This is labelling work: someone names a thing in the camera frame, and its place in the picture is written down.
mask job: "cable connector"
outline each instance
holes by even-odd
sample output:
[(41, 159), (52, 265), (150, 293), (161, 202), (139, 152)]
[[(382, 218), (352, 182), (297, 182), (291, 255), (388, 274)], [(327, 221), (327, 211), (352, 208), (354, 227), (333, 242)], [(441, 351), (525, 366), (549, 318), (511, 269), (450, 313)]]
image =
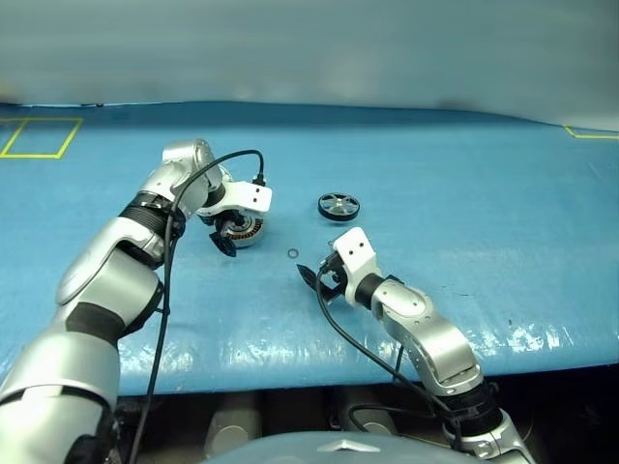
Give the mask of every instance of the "cable connector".
[(264, 180), (264, 174), (262, 174), (261, 172), (258, 172), (255, 177), (253, 178), (253, 181), (251, 181), (252, 184), (255, 184), (257, 186), (261, 186), (261, 187), (265, 187), (267, 185), (267, 181)]

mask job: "black cable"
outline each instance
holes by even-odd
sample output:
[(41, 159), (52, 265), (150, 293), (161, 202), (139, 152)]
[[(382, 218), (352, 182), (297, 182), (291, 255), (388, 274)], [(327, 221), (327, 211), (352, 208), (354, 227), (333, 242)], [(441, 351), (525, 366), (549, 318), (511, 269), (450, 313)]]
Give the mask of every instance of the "black cable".
[(348, 408), (348, 418), (362, 432), (369, 432), (369, 430), (355, 417), (357, 411), (386, 411), (388, 413), (403, 414), (406, 416), (412, 416), (420, 419), (434, 419), (434, 414), (424, 413), (422, 411), (413, 411), (405, 408), (396, 408), (393, 406), (384, 406), (382, 404), (356, 404)]
[[(402, 365), (402, 356), (404, 355), (404, 345), (400, 344), (399, 346), (399, 350), (398, 350), (398, 359), (396, 360), (396, 367), (395, 370), (397, 372), (399, 372), (399, 368)], [(397, 380), (397, 378), (395, 376), (392, 376), (391, 381), (392, 383), (395, 383)]]
[(203, 176), (206, 171), (212, 169), (218, 164), (231, 160), (233, 158), (242, 157), (244, 155), (257, 155), (260, 163), (258, 168), (258, 174), (256, 180), (258, 182), (264, 182), (264, 158), (262, 153), (258, 150), (241, 150), (238, 152), (224, 155), (217, 158), (214, 161), (208, 163), (206, 166), (195, 171), (185, 181), (176, 194), (174, 202), (170, 208), (167, 216), (167, 223), (165, 224), (165, 236), (163, 238), (163, 308), (162, 308), (162, 320), (160, 322), (159, 335), (157, 338), (157, 347), (155, 348), (155, 357), (153, 358), (153, 367), (151, 368), (151, 375), (148, 381), (148, 389), (146, 391), (146, 398), (142, 406), (137, 429), (133, 437), (132, 451), (129, 457), (129, 463), (135, 464), (137, 459), (137, 453), (139, 452), (139, 444), (144, 434), (144, 427), (146, 425), (146, 419), (148, 418), (148, 412), (150, 410), (151, 403), (153, 401), (153, 394), (155, 393), (155, 384), (157, 383), (157, 374), (159, 373), (159, 365), (162, 360), (163, 343), (165, 341), (165, 332), (167, 330), (167, 317), (170, 313), (170, 280), (172, 275), (172, 261), (174, 259), (174, 251), (176, 250), (177, 238), (172, 236), (172, 228), (174, 226), (174, 218), (178, 211), (178, 205), (183, 198), (183, 195), (187, 191), (193, 182)]
[(329, 313), (329, 309), (327, 309), (327, 305), (322, 296), (322, 292), (320, 291), (321, 290), (320, 284), (322, 282), (322, 277), (324, 276), (324, 274), (325, 274), (324, 268), (320, 268), (320, 270), (318, 271), (318, 275), (316, 276), (315, 288), (316, 288), (316, 295), (318, 297), (318, 304), (320, 305), (320, 309), (322, 310), (322, 313), (324, 314), (325, 318), (327, 319), (327, 322), (331, 325), (331, 327), (333, 327), (335, 331), (338, 334), (340, 334), (342, 338), (344, 338), (348, 343), (350, 343), (352, 346), (357, 348), (361, 353), (366, 355), (372, 361), (374, 361), (379, 366), (381, 366), (383, 369), (385, 369), (387, 372), (389, 372), (393, 377), (400, 380), (408, 389), (412, 390), (413, 392), (418, 394), (422, 399), (424, 399), (428, 403), (428, 407), (430, 408), (430, 410), (433, 411), (433, 408), (432, 408), (432, 405), (433, 405), (433, 406), (437, 406), (441, 411), (449, 413), (450, 409), (443, 401), (441, 401), (439, 398), (437, 398), (433, 394), (413, 384), (404, 375), (399, 373), (397, 370), (393, 369), (390, 365), (388, 365), (386, 362), (384, 362), (383, 360), (378, 358), (375, 354), (373, 354), (368, 348), (366, 348), (361, 343), (359, 343), (357, 340), (355, 340), (347, 331), (345, 331), (336, 322), (336, 320)]

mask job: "silver robotic arm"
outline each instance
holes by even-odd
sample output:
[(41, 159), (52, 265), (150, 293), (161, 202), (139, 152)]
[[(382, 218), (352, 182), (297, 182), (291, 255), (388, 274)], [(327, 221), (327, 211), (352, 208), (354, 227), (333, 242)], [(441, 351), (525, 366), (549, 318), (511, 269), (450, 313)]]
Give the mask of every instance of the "silver robotic arm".
[[(343, 294), (349, 304), (371, 310), (402, 344), (426, 391), (447, 407), (438, 414), (452, 448), (482, 459), (534, 463), (510, 416), (498, 407), (466, 337), (436, 311), (429, 296), (396, 277), (383, 277), (360, 227), (337, 238), (333, 249), (321, 271), (335, 273), (339, 285), (321, 284), (321, 294), (327, 301)], [(315, 275), (305, 267), (300, 271), (315, 289)]]
[[(0, 386), (0, 462), (103, 462), (117, 433), (117, 342), (140, 329), (160, 302), (162, 284), (154, 269), (163, 261), (169, 215), (179, 238), (196, 212), (216, 225), (222, 216), (221, 224), (236, 224), (269, 210), (272, 193), (261, 178), (233, 182), (219, 166), (177, 198), (189, 177), (213, 160), (203, 140), (166, 146), (162, 164), (133, 201), (66, 271), (51, 323)], [(227, 232), (216, 230), (220, 242), (230, 240)], [(228, 244), (227, 250), (233, 248)]]

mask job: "white backdrop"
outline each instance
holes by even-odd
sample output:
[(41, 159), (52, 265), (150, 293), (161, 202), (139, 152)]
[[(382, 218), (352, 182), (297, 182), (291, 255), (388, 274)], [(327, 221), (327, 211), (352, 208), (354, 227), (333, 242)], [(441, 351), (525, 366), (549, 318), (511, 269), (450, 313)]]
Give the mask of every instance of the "white backdrop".
[(618, 0), (0, 0), (0, 101), (467, 108), (619, 130)]

